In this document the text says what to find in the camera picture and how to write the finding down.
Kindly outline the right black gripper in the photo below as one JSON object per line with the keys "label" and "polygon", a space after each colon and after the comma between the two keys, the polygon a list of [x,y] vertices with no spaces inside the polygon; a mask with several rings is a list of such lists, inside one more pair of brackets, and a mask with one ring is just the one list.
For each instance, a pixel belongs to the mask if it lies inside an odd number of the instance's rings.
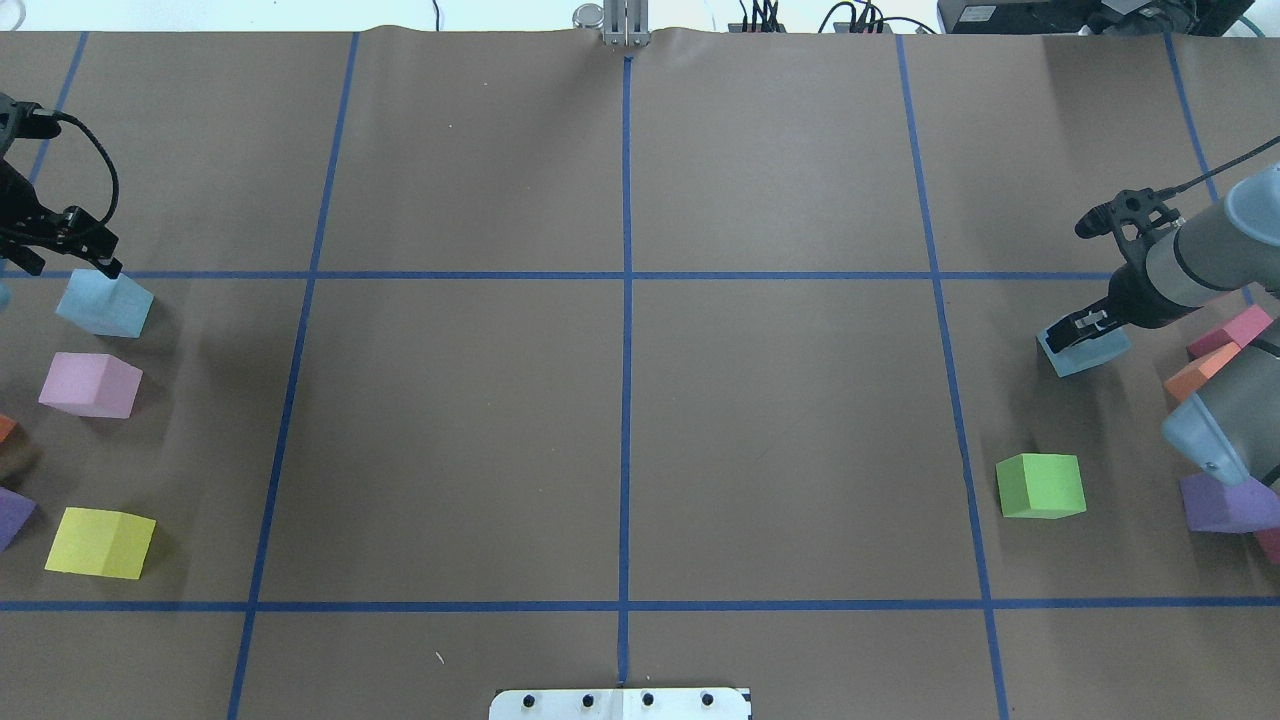
{"label": "right black gripper", "polygon": [[1123,354],[1123,328],[1158,329],[1187,315],[1187,307],[1165,299],[1140,268],[1125,264],[1108,281],[1108,292],[1087,307],[1069,313],[1046,331],[1047,340],[1080,340],[1050,357],[1116,357]]}

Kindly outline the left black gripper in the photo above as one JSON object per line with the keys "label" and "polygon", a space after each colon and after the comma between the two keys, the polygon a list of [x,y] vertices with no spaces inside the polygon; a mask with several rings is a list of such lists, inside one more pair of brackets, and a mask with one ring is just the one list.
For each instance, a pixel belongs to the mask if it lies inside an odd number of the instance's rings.
{"label": "left black gripper", "polygon": [[60,213],[44,206],[32,183],[6,160],[1,160],[1,258],[28,275],[41,275],[45,268],[35,247],[84,260],[110,281],[123,270],[115,258],[119,238],[105,220],[79,206]]}

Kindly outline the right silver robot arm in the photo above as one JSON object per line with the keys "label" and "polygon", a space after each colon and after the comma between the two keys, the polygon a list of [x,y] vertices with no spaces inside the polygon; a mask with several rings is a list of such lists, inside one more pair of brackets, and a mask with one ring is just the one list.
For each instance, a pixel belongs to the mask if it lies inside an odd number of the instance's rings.
{"label": "right silver robot arm", "polygon": [[[1251,284],[1277,293],[1276,167],[1190,219],[1167,205],[1176,193],[1178,187],[1124,190],[1076,223],[1083,240],[1111,234],[1124,261],[1101,300],[1039,333],[1059,375],[1124,354],[1129,325],[1171,325]],[[1162,424],[1164,438],[1225,486],[1277,487],[1277,320],[1249,307],[1193,341],[1187,351],[1197,378],[1175,377],[1169,387],[1178,404]]]}

